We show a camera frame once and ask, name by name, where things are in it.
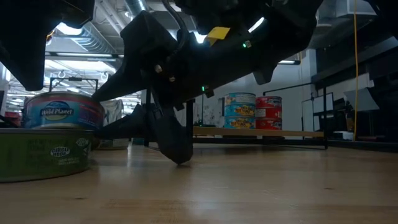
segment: wooden table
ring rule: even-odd
[[[395,224],[398,154],[196,145],[185,166],[134,146],[93,167],[0,184],[0,223]]]

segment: wall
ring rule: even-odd
[[[333,97],[335,100],[340,98],[346,99],[344,92],[355,90],[356,81],[355,78],[350,80],[343,81],[341,83],[337,83],[332,86],[326,87],[326,93],[333,93]],[[373,87],[373,81],[369,79],[369,74],[365,73],[358,77],[358,89]],[[319,95],[323,95],[323,89],[318,90]]]

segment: ceiling light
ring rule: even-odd
[[[264,18],[260,18],[250,29],[249,32],[253,32],[257,27],[259,27],[264,22]]]
[[[195,37],[197,38],[197,42],[199,44],[202,44],[205,41],[205,38],[207,36],[207,35],[201,35],[197,31],[195,31],[194,34],[195,34]]]
[[[17,103],[23,103],[24,102],[22,99],[12,99],[12,101],[17,102]]]
[[[7,94],[7,96],[27,96],[27,97],[32,97],[32,96],[35,96],[34,94],[12,94],[12,93],[9,93],[9,94]]]
[[[114,67],[111,67],[104,62],[83,62],[71,60],[61,60],[59,62],[74,70],[111,72],[112,74],[116,73],[116,69]]]
[[[94,62],[97,62],[97,61],[101,61],[101,62],[115,62],[116,61],[116,59],[115,58],[87,58],[87,61],[94,61]]]
[[[86,53],[57,53],[58,56],[64,57],[112,57],[111,54],[86,54]]]
[[[76,88],[67,88],[67,90],[72,91],[72,92],[75,92],[75,93],[78,93],[78,92],[79,92],[79,90],[76,89]]]
[[[75,29],[75,28],[69,27],[68,25],[64,24],[63,22],[59,23],[59,25],[57,26],[57,29],[65,35],[80,35],[83,32],[82,29]]]
[[[118,97],[116,99],[117,100],[137,100],[137,101],[140,101],[140,99],[138,99],[136,97]]]
[[[11,80],[11,72],[6,69],[6,80],[9,82]]]
[[[280,64],[285,64],[285,65],[294,65],[295,61],[293,61],[293,60],[281,60],[279,63]]]

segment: black metal stand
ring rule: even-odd
[[[193,149],[193,103],[195,99],[187,101],[187,138],[188,142],[190,142],[191,148]]]
[[[323,140],[325,142],[325,150],[328,149],[328,112],[326,109],[326,85],[323,86]]]
[[[55,86],[52,85],[54,80],[59,80],[59,82],[57,84],[55,84]],[[49,92],[51,92],[53,88],[57,87],[58,84],[61,83],[64,80],[68,80],[70,82],[82,82],[83,80],[84,81],[94,81],[95,82],[95,91],[98,90],[98,79],[97,78],[79,78],[79,77],[55,78],[55,77],[51,77],[50,78]]]
[[[152,92],[150,91],[150,88],[147,89],[147,95],[146,95],[146,104],[145,104],[145,109],[146,111],[150,111],[150,96],[151,96]],[[149,140],[147,138],[145,138],[144,140],[144,146],[148,147],[149,146]]]

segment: wooden shelf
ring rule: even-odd
[[[193,134],[225,135],[225,136],[300,136],[323,137],[323,132],[312,131],[278,131],[261,129],[230,129],[230,128],[203,128],[193,127]]]

